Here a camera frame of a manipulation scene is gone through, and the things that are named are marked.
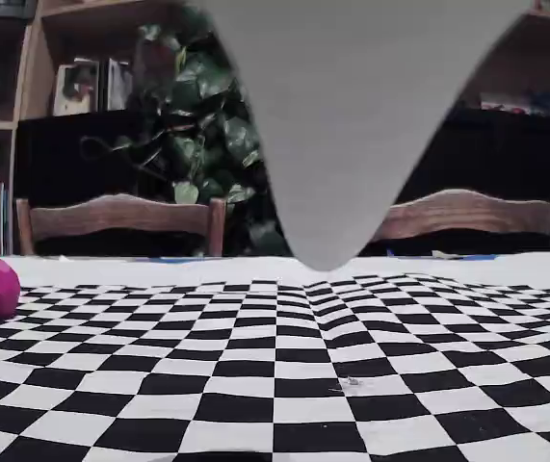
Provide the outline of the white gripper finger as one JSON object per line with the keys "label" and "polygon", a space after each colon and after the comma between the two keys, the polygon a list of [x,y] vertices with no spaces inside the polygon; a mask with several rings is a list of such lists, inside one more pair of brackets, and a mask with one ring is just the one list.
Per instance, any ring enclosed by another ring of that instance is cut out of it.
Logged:
{"label": "white gripper finger", "polygon": [[526,1],[206,1],[236,64],[293,254],[366,245]]}

